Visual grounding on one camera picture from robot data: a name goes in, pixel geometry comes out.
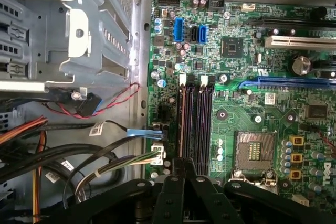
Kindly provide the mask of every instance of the blue connector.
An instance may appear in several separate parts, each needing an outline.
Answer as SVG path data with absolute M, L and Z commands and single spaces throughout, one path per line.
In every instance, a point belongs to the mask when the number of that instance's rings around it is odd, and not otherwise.
M 174 25 L 174 42 L 183 42 L 183 19 L 177 18 Z
M 200 25 L 198 28 L 198 43 L 206 43 L 206 26 Z

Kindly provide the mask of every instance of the chipset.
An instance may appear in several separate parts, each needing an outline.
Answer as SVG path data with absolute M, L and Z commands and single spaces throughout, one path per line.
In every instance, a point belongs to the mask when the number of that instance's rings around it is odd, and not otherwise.
M 273 132 L 237 132 L 236 169 L 270 169 L 274 158 L 275 139 Z
M 306 106 L 306 119 L 326 119 L 328 116 L 327 105 Z
M 241 58 L 243 56 L 243 39 L 222 38 L 221 53 L 223 58 Z

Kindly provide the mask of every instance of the ram slot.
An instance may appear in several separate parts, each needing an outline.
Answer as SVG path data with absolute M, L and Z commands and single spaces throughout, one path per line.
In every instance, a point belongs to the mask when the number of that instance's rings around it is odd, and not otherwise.
M 194 161 L 200 175 L 208 175 L 213 92 L 214 87 L 210 85 L 201 88 L 197 96 Z
M 178 142 L 180 157 L 193 157 L 193 103 L 195 87 L 189 85 L 181 88 Z

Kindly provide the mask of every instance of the yellow component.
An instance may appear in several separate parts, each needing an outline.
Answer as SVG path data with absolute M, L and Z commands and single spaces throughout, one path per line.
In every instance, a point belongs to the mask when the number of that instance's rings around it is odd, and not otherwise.
M 290 161 L 292 163 L 302 163 L 303 162 L 303 154 L 301 154 L 301 153 L 290 154 Z
M 306 207 L 309 207 L 309 200 L 304 198 L 304 196 L 301 194 L 293 194 L 292 200 Z
M 293 146 L 303 146 L 304 145 L 304 139 L 303 136 L 297 136 L 297 135 L 290 135 L 289 141 L 292 142 Z
M 290 179 L 301 179 L 302 177 L 302 171 L 296 170 L 296 169 L 291 169 L 289 173 L 289 178 Z

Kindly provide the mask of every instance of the blue pci express slot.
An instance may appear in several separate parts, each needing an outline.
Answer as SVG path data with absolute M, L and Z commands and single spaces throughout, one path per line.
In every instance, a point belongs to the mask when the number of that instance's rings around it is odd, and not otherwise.
M 200 25 L 198 28 L 198 43 L 206 43 L 206 26 Z
M 177 18 L 174 25 L 174 42 L 183 42 L 183 19 Z
M 315 89 L 336 89 L 336 81 L 304 78 L 258 77 L 256 81 L 243 81 L 239 88 L 247 86 L 273 86 Z

